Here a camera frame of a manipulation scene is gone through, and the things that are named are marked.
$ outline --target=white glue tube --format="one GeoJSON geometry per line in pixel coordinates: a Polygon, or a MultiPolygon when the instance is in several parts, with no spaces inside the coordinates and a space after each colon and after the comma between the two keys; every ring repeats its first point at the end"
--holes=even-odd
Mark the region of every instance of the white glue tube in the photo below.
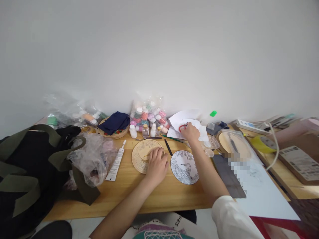
{"type": "Polygon", "coordinates": [[[126,140],[124,140],[122,148],[119,149],[119,152],[117,153],[115,161],[114,161],[114,163],[112,165],[112,168],[111,168],[110,172],[108,173],[108,175],[106,176],[105,180],[107,180],[107,181],[115,181],[116,175],[117,175],[117,172],[119,170],[120,163],[121,163],[121,160],[122,160],[122,157],[123,157],[123,154],[124,154],[124,145],[125,145],[125,143],[126,143],[126,140]]]}

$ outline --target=white cable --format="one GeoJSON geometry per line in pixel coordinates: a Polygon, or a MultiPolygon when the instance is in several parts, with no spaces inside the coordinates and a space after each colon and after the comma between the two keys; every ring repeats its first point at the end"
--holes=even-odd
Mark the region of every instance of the white cable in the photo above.
{"type": "Polygon", "coordinates": [[[274,166],[274,164],[276,163],[276,161],[278,159],[278,156],[279,156],[279,145],[278,145],[278,141],[277,141],[277,138],[276,138],[276,135],[275,135],[275,131],[273,130],[273,127],[272,127],[271,123],[269,123],[267,121],[259,121],[259,122],[255,122],[254,124],[256,124],[256,123],[267,123],[267,124],[269,124],[271,132],[272,132],[272,135],[273,135],[273,139],[275,140],[275,143],[276,143],[277,153],[276,153],[275,159],[273,160],[272,164],[269,165],[266,168],[266,170],[268,171],[272,166],[274,166]]]}

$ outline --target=white wall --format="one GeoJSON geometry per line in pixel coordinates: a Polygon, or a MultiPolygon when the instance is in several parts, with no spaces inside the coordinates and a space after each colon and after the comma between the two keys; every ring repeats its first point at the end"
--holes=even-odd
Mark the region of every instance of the white wall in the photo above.
{"type": "Polygon", "coordinates": [[[92,93],[111,114],[139,91],[215,120],[319,116],[319,2],[0,1],[0,136],[42,96],[92,93]]]}

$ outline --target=white shirt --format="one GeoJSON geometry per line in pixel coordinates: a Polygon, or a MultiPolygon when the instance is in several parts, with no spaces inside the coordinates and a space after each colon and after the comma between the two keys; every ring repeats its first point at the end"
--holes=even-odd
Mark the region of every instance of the white shirt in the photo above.
{"type": "Polygon", "coordinates": [[[250,217],[240,208],[231,196],[219,197],[212,207],[212,219],[216,224],[217,233],[207,235],[196,224],[182,218],[174,212],[145,214],[144,221],[150,221],[140,226],[130,227],[123,239],[132,239],[136,232],[146,224],[165,224],[176,231],[185,230],[188,236],[194,238],[219,238],[219,239],[260,239],[264,238],[250,217]]]}

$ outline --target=red scissors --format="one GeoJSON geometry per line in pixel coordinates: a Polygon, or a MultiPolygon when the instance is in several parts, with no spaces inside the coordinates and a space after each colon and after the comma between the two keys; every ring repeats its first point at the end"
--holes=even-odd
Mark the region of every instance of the red scissors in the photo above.
{"type": "Polygon", "coordinates": [[[184,127],[184,129],[186,129],[187,124],[181,125],[181,126],[179,127],[179,131],[182,132],[182,131],[180,130],[180,128],[183,128],[183,127],[184,127]]]}

